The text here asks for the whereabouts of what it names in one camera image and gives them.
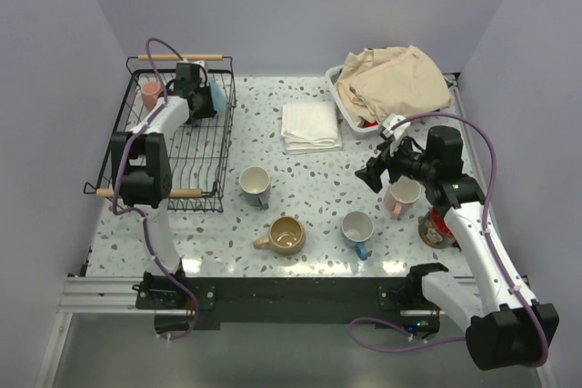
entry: blue mug handle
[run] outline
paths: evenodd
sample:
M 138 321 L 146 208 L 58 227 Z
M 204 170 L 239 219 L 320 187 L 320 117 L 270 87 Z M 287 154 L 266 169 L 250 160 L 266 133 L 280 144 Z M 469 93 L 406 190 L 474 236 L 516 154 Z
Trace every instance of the blue mug handle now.
M 263 211 L 266 211 L 267 209 L 269 209 L 269 201 L 268 201 L 268 198 L 266 197 L 266 194 L 259 194 L 258 195 L 258 202 L 261 204 L 261 209 Z
M 366 243 L 356 244 L 356 254 L 357 257 L 360 258 L 362 261 L 365 261 L 367 259 Z

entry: white mug with blue handle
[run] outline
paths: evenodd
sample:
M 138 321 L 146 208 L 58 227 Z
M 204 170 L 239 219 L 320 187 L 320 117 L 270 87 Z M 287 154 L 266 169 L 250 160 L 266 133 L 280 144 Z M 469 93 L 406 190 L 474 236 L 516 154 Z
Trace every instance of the white mug with blue handle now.
M 362 261 L 367 259 L 366 241 L 374 233 L 374 223 L 365 213 L 354 211 L 342 220 L 342 236 L 350 248 L 356 250 L 357 257 Z
M 269 209 L 271 194 L 271 176 L 261 167 L 248 167 L 240 174 L 238 183 L 243 190 L 246 202 L 260 206 L 262 210 Z

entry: speckled table surface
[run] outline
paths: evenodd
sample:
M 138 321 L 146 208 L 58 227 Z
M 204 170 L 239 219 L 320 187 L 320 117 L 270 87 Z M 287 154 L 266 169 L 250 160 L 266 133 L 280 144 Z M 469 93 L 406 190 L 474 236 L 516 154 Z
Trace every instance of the speckled table surface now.
M 456 248 L 435 250 L 417 232 L 418 216 L 429 208 L 424 196 L 405 216 L 391 220 L 382 202 L 387 187 L 374 194 L 354 176 L 379 144 L 378 137 L 356 139 L 340 124 L 341 151 L 288 156 L 281 138 L 281 108 L 290 101 L 332 100 L 323 77 L 238 77 L 232 146 L 226 174 L 225 211 L 170 212 L 170 227 L 188 276 L 401 276 L 410 266 L 439 261 L 454 275 L 472 275 Z M 451 88 L 457 98 L 457 89 Z M 455 112 L 451 107 L 446 112 Z M 437 117 L 413 124 L 410 133 L 426 142 L 429 127 L 455 120 Z M 465 172 L 473 173 L 467 150 Z M 250 165 L 264 167 L 272 180 L 270 209 L 248 206 L 238 175 Z M 363 211 L 374 221 L 366 261 L 342 242 L 344 215 Z M 307 242 L 301 253 L 282 257 L 256 250 L 253 241 L 266 234 L 278 216 L 294 215 L 304 224 Z M 87 276 L 141 276 L 148 264 L 141 226 L 134 216 L 115 217 L 104 201 L 93 236 Z

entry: cloth pile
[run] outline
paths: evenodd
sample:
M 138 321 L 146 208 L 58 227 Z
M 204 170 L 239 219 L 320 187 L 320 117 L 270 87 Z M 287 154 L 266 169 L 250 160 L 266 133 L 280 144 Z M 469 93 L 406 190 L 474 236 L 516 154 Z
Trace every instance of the cloth pile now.
M 392 113 L 410 116 L 451 104 L 441 71 L 412 45 L 349 54 L 336 90 L 358 126 L 382 123 Z
M 281 135 L 287 154 L 341 150 L 336 105 L 333 102 L 294 102 L 283 105 Z

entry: white plastic basket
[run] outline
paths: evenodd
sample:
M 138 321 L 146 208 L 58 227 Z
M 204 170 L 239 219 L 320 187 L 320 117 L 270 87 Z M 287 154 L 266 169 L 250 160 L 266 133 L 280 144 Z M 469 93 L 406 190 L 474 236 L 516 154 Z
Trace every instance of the white plastic basket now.
M 342 102 L 342 99 L 336 90 L 336 81 L 337 78 L 339 77 L 339 74 L 342 72 L 342 68 L 344 68 L 342 65 L 338 65 L 337 67 L 331 67 L 329 70 L 326 71 L 326 80 L 327 84 L 329 85 L 329 92 L 331 93 L 332 96 L 334 96 L 336 105 L 339 108 L 339 111 L 342 113 L 344 120 L 347 121 L 349 127 L 352 129 L 352 131 L 354 131 L 354 136 L 357 139 L 368 138 L 369 136 L 380 134 L 379 133 L 380 126 L 359 127 L 356 124 L 354 124 L 352 117 L 347 112 L 346 107 L 344 106 L 344 103 Z

